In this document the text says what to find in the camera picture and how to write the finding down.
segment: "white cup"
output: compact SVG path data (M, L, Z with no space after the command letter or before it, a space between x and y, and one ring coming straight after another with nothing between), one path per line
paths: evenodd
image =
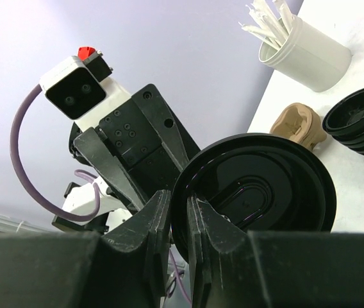
M311 90L322 92L342 79L350 66L351 52L295 16L283 46L277 51L263 43L259 60Z

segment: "white tabletop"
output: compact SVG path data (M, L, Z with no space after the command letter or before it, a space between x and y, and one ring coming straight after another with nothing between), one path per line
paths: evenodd
M347 46L353 54L346 75L332 89L315 93L275 71L248 132L269 132L291 103L313 108L320 116L342 98L364 87L364 2L304 0L299 17ZM333 231L364 232L364 156L342 146L331 136L314 153L329 171L337 192Z

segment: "gray background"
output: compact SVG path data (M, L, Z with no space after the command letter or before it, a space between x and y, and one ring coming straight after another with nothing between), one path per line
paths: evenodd
M289 0L294 13L302 0ZM17 181L8 138L14 113L41 75L79 46L94 46L130 93L155 84L205 147L246 132L272 71L242 31L250 1L0 1L0 214L50 228L52 214ZM71 122L43 97L24 120L21 155L38 190L61 205L72 174Z

